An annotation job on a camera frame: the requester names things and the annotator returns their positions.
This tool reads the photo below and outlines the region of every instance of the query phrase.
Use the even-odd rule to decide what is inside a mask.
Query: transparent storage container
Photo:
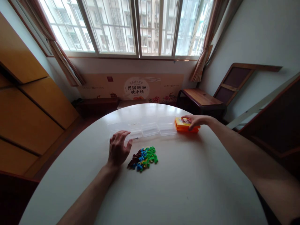
[[[142,138],[142,124],[141,124],[141,118],[137,118],[134,121],[131,121],[129,123],[129,130],[131,133],[129,135],[129,139],[137,139]]]
[[[177,133],[175,127],[175,117],[160,117],[157,121],[161,136],[175,135]]]
[[[120,131],[120,130],[129,130],[129,125],[125,122],[121,123],[111,123],[107,125],[108,129],[110,130],[109,139],[113,137],[113,135]],[[129,141],[129,135],[125,138],[125,142]]]
[[[156,115],[146,116],[141,118],[143,137],[159,134],[159,128],[156,122],[157,122]]]

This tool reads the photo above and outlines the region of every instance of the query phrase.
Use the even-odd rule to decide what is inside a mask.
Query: white wall
[[[283,68],[253,74],[228,106],[229,122],[300,71],[300,1],[244,0],[199,88],[213,95],[232,63]]]
[[[95,73],[180,73],[184,74],[182,88],[195,88],[190,82],[196,61],[130,60],[72,58],[71,61],[82,74]]]
[[[64,79],[65,76],[63,71],[58,67],[54,69],[54,67],[49,63],[46,56],[40,49],[39,45],[31,36],[30,32],[27,30],[23,22],[20,20],[17,13],[14,11],[13,7],[9,4],[8,1],[1,0],[0,1],[0,12],[6,18],[6,20],[10,23],[12,28],[17,32],[23,42],[27,45],[29,50],[33,53],[33,55],[37,58],[40,64],[47,71],[49,76],[55,81],[55,83],[62,90],[64,95],[68,98],[69,101],[72,101],[79,97],[79,93],[76,88],[72,88],[67,83],[67,80]]]

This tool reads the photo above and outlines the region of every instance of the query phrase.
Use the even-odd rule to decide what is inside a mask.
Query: plastic building block
[[[135,169],[142,172],[144,169],[150,168],[150,163],[157,163],[157,155],[155,154],[155,147],[146,147],[140,149],[137,154],[133,154],[132,160],[128,164],[127,168]]]

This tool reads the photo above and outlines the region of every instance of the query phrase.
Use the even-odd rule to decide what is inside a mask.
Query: right hand
[[[115,133],[109,140],[109,155],[107,164],[113,167],[120,167],[130,153],[132,139],[124,146],[124,141],[130,131],[121,130]]]
[[[191,131],[196,126],[207,125],[210,120],[213,119],[211,116],[198,116],[198,115],[185,115],[181,117],[188,118],[192,121],[192,124],[189,126],[189,131]]]

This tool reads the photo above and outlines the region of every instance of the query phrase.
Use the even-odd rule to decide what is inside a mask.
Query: orange box
[[[191,131],[188,130],[189,126],[191,125],[192,121],[188,118],[175,118],[175,127],[178,132],[191,132],[191,133],[198,133],[198,129],[200,126],[194,127]]]

